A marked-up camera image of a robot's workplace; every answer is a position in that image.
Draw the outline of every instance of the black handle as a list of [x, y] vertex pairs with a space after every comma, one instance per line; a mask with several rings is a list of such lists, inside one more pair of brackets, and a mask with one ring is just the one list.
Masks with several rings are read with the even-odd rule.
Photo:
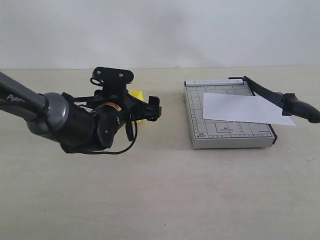
[[307, 119], [312, 124], [320, 123], [320, 111], [314, 106], [300, 101], [294, 93], [285, 93], [283, 97], [283, 116], [295, 115]]

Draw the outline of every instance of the yellow object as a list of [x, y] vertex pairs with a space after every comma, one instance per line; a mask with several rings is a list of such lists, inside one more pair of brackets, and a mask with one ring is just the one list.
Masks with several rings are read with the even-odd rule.
[[144, 95], [140, 90], [129, 89], [129, 94], [141, 101], [144, 101]]

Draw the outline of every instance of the white paper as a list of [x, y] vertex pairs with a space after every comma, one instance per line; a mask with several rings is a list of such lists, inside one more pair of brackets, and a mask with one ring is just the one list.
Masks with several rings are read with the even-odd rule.
[[203, 118], [230, 122], [295, 126], [282, 109], [261, 96], [203, 94]]

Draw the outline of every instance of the beige table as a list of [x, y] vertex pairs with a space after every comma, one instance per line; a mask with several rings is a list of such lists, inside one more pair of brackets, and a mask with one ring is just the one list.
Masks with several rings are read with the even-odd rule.
[[[88, 96], [92, 70], [4, 70], [35, 92]], [[0, 112], [1, 240], [317, 240], [320, 124], [274, 125], [267, 149], [192, 150], [184, 80], [247, 75], [320, 108], [320, 67], [139, 69], [160, 97], [127, 153], [65, 154]], [[120, 131], [112, 150], [128, 145]]]

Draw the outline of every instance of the white wall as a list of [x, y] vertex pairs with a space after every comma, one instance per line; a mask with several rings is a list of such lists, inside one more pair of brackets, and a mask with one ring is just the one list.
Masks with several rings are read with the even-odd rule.
[[319, 0], [1, 0], [0, 68], [320, 64]]

